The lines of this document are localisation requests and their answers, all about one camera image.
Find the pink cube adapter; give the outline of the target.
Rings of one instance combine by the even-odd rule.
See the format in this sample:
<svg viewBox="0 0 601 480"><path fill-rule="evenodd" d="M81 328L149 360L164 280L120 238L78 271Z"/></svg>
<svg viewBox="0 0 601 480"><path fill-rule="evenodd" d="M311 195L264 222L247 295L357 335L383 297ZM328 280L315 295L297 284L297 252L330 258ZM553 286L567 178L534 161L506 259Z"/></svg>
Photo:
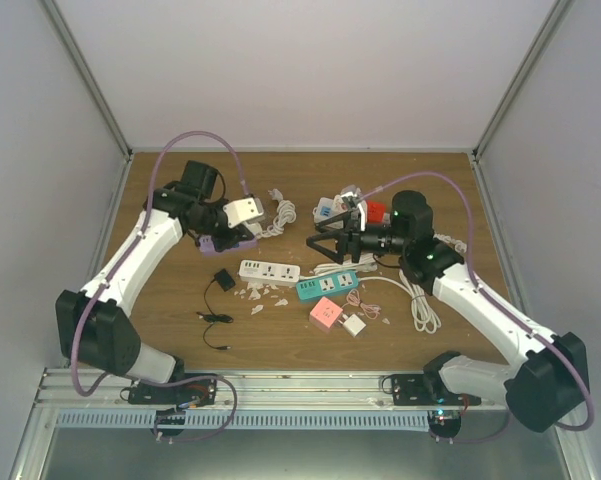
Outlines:
<svg viewBox="0 0 601 480"><path fill-rule="evenodd" d="M309 313L309 322L324 333L329 333L340 320L343 309L327 297L322 297Z"/></svg>

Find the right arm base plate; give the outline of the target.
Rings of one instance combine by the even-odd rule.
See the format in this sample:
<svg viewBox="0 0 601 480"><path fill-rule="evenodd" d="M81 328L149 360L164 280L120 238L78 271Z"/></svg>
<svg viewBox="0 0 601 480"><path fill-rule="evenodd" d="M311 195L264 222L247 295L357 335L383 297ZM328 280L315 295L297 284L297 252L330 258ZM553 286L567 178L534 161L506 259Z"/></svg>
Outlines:
<svg viewBox="0 0 601 480"><path fill-rule="evenodd" d="M381 382L381 389L392 398L394 406L479 406L482 400L475 396L453 393L432 393L422 373L391 374Z"/></svg>

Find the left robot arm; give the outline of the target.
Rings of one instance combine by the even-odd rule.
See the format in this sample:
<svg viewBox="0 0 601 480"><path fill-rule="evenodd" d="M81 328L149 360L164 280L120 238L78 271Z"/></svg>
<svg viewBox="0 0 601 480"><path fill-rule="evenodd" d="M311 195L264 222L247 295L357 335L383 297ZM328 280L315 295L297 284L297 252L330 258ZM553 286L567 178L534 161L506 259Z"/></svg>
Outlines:
<svg viewBox="0 0 601 480"><path fill-rule="evenodd" d="M183 398L185 378L175 356L146 345L131 322L134 304L166 254L189 233L207 236L217 252L253 239L250 223L263 213L252 194L211 198L219 171L190 161L182 177L151 187L131 233L102 270L79 291L63 291L55 304L62 354L119 377L151 384L165 404Z"/></svg>

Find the red cube adapter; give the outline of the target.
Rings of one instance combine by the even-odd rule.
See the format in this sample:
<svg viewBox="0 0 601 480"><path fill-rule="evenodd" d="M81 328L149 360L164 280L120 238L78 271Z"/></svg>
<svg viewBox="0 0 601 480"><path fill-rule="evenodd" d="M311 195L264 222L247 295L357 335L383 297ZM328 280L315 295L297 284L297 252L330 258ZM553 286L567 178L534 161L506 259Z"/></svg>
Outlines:
<svg viewBox="0 0 601 480"><path fill-rule="evenodd" d="M370 224L389 224L391 215L387 206L381 202L368 201L367 204L367 222Z"/></svg>

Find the white square charger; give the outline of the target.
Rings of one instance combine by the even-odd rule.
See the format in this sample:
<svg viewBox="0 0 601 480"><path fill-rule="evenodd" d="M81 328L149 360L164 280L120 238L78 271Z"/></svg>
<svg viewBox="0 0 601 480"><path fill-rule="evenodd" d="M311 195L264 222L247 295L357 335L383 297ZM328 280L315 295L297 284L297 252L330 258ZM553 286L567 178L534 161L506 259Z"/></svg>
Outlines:
<svg viewBox="0 0 601 480"><path fill-rule="evenodd" d="M245 227L254 238L262 238L264 236L265 230L259 222L243 223L242 226Z"/></svg>

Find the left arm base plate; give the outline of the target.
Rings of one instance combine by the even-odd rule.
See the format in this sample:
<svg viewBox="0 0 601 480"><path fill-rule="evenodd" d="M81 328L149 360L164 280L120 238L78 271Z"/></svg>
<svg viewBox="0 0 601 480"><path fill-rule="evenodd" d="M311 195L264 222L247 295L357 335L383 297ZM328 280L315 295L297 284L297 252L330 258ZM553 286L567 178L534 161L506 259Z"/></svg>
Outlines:
<svg viewBox="0 0 601 480"><path fill-rule="evenodd" d="M132 405L185 405L202 407L213 405L216 379L201 379L177 387L155 387L138 383L125 389L121 398Z"/></svg>

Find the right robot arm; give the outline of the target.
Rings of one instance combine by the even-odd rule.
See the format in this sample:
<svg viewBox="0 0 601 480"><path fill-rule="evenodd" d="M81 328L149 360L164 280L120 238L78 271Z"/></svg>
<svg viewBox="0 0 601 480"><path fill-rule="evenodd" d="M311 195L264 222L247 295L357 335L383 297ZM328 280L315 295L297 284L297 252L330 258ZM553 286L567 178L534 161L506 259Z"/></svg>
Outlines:
<svg viewBox="0 0 601 480"><path fill-rule="evenodd" d="M456 395L480 397L508 408L527 429L542 433L560 426L562 418L584 405L594 418L584 342L575 334L557 335L536 323L481 281L466 255L436 238L433 211L424 195L403 190L391 202L387 224L369 224L356 199L342 222L317 224L308 247L331 261L358 262L365 253L395 255L403 276L425 294L459 313L501 353L502 364L447 351L423 368L423 393L444 405Z"/></svg>

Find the long white power strip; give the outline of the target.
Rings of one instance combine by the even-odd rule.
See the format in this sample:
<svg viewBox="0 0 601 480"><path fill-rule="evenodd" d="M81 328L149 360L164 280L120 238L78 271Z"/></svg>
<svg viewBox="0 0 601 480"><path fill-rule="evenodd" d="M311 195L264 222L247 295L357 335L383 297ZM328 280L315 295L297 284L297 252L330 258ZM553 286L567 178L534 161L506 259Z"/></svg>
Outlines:
<svg viewBox="0 0 601 480"><path fill-rule="evenodd" d="M314 207L312 215L314 223L318 223L330 216L336 215L332 212L332 203L334 198L321 197Z"/></svg>

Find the black power adapter with cable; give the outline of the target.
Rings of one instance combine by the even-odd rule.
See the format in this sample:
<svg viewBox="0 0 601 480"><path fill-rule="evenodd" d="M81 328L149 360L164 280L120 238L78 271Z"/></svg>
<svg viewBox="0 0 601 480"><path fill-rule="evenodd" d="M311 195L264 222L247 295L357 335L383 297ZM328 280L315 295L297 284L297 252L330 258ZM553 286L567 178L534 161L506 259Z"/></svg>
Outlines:
<svg viewBox="0 0 601 480"><path fill-rule="evenodd" d="M226 269L221 269L217 271L212 280L206 286L203 292L203 301L206 307L205 311L198 311L198 317L207 323L207 327L202 333L202 340L205 345L216 351L228 351L231 349L230 345L213 345L207 339L207 334L217 324L232 324L234 322L234 318L227 314L216 313L209 304L208 293L212 286L219 286L223 292L228 292L233 289L236 285L235 280L231 276L231 274Z"/></svg>

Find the white cartoon cube adapter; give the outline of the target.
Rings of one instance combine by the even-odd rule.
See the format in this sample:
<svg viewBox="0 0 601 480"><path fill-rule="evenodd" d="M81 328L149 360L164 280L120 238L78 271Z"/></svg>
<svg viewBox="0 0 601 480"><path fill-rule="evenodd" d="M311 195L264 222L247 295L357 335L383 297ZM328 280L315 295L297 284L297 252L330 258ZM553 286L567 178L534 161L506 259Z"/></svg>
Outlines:
<svg viewBox="0 0 601 480"><path fill-rule="evenodd" d="M348 206L345 200L340 196L336 195L332 203L332 212L334 214L340 214L348 210Z"/></svg>

